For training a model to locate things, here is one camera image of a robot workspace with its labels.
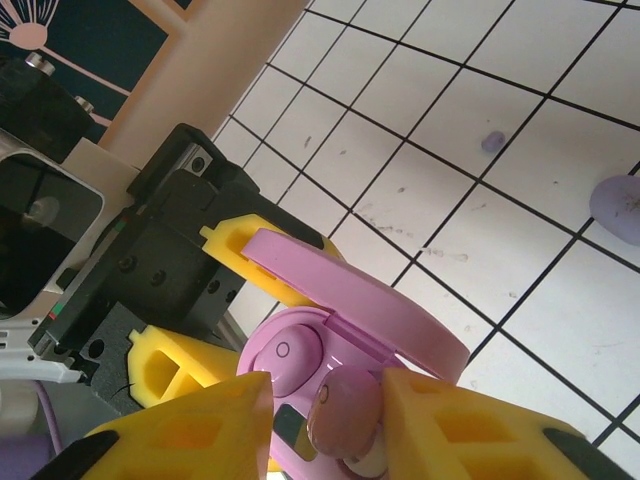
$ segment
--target white tiled floor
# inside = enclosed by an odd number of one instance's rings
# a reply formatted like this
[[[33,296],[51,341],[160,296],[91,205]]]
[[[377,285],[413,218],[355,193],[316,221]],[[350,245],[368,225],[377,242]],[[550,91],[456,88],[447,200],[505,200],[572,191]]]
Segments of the white tiled floor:
[[[588,210],[640,167],[637,25],[624,2],[316,0],[216,144],[475,351],[461,385],[640,476],[640,249]],[[250,332],[275,305],[244,287],[232,312]]]

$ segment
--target floor tile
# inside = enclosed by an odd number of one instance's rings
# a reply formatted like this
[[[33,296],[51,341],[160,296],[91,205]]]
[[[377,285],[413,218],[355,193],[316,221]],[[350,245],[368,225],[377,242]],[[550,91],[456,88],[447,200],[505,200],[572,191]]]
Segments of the floor tile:
[[[289,189],[280,206],[325,236],[347,213],[338,202],[303,176]]]
[[[640,132],[556,102],[545,103],[486,180],[577,230],[595,186],[638,161]]]
[[[313,12],[348,22],[363,3],[364,0],[316,0],[310,9]]]
[[[305,171],[351,206],[398,145],[399,138],[348,113]]]
[[[250,335],[276,303],[271,295],[247,282],[229,306],[229,312],[242,331]]]
[[[450,63],[398,47],[354,108],[406,135],[457,70],[458,67]]]
[[[278,302],[278,306],[275,308],[272,315],[275,315],[276,313],[284,312],[287,308],[288,307],[284,303]]]
[[[640,267],[640,248],[623,242],[618,237],[605,230],[599,223],[594,222],[587,231],[584,238],[606,248],[611,253],[616,254],[627,262]]]
[[[218,136],[222,133],[222,130],[224,130],[224,127],[227,126],[227,123],[229,123],[229,120],[231,120],[231,115],[227,115],[225,117],[225,119],[222,121],[222,123],[220,124],[220,126],[218,127],[218,129],[216,130],[216,133],[214,133],[213,135],[211,135],[211,141],[215,142],[216,139],[218,138]]]
[[[611,460],[634,478],[640,477],[640,443],[622,430],[616,430],[602,445],[602,450]]]
[[[640,276],[579,242],[505,328],[617,415],[640,392]]]
[[[247,89],[245,90],[245,92],[242,94],[242,96],[240,97],[240,100],[238,100],[238,103],[236,103],[233,108],[231,109],[231,114],[235,115],[236,111],[238,110],[238,108],[240,108],[240,105],[242,105],[242,103],[244,102],[244,99],[247,98],[247,96],[249,96],[249,93],[251,93],[251,90],[253,90],[253,87],[256,83],[258,83],[260,81],[260,79],[262,78],[262,75],[264,75],[264,72],[267,70],[267,66],[264,65],[261,69],[260,72],[258,73],[258,75],[256,75],[256,78],[254,78],[251,83],[249,84],[249,86],[247,87]]]
[[[638,24],[640,11],[622,10],[554,95],[640,125]]]
[[[499,321],[568,241],[567,234],[478,187],[419,261]]]
[[[414,255],[472,184],[430,155],[404,145],[355,211]]]
[[[241,167],[256,151],[260,141],[238,122],[231,119],[214,141],[227,160]]]
[[[540,100],[538,95],[464,70],[411,140],[478,176],[496,156],[483,151],[484,138],[498,131],[509,139]]]
[[[339,23],[307,14],[271,63],[306,80],[343,29]]]
[[[267,142],[302,168],[344,111],[336,102],[304,87],[278,120]]]
[[[631,412],[631,415],[626,418],[624,424],[636,434],[640,435],[640,407],[636,407],[636,409]]]
[[[583,0],[518,0],[470,65],[546,92],[613,11]]]
[[[458,385],[558,418],[589,440],[608,424],[597,410],[500,334],[469,364]]]
[[[416,302],[458,337],[470,351],[491,331],[491,326],[415,265],[396,290]]]
[[[348,105],[392,48],[387,40],[348,28],[309,83]]]
[[[276,55],[278,55],[278,53],[280,53],[280,50],[282,49],[284,44],[287,43],[287,40],[289,40],[289,37],[293,34],[293,32],[295,32],[296,28],[298,27],[298,24],[302,21],[302,19],[306,15],[307,15],[306,11],[303,11],[300,14],[300,16],[296,19],[296,21],[291,26],[291,29],[287,32],[287,34],[284,37],[282,37],[282,40],[280,41],[278,46],[274,49],[274,51],[271,52],[271,55],[269,56],[269,59],[267,60],[267,63],[273,62],[273,59],[276,57]]]
[[[510,0],[431,0],[404,42],[463,62]]]
[[[296,177],[296,170],[266,145],[261,145],[245,171],[260,187],[260,193],[277,202]]]
[[[276,122],[300,84],[268,68],[235,113],[235,117],[263,137]]]
[[[331,237],[347,262],[391,284],[409,260],[353,215]]]
[[[351,23],[398,40],[427,3],[428,0],[368,0]]]

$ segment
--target earbud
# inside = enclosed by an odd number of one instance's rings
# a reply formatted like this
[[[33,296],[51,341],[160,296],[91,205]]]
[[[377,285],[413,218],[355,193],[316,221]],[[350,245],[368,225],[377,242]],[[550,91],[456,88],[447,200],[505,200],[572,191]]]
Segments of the earbud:
[[[364,478],[380,478],[389,468],[387,461],[387,447],[384,442],[382,427],[374,434],[371,448],[360,458],[345,458],[344,464],[353,473]]]
[[[273,396],[291,395],[322,362],[322,342],[309,327],[292,325],[278,332],[260,351],[253,370],[271,373]]]
[[[382,389],[367,370],[343,365],[329,372],[311,406],[309,440],[332,458],[362,458],[375,441]]]

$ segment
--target beige wall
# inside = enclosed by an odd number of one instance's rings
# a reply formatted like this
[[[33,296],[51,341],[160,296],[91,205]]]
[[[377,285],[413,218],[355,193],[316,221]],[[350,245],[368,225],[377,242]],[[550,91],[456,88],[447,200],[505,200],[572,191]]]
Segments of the beige wall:
[[[212,135],[300,15],[306,0],[130,0],[169,38],[100,145],[143,166],[180,122]]]

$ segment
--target open case lid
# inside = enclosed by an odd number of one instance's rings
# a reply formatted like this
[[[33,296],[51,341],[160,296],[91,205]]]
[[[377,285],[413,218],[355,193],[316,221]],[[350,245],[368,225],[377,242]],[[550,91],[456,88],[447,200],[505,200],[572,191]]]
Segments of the open case lid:
[[[357,268],[266,229],[242,254],[430,374],[453,383],[462,374],[469,358],[464,344],[419,305]]]

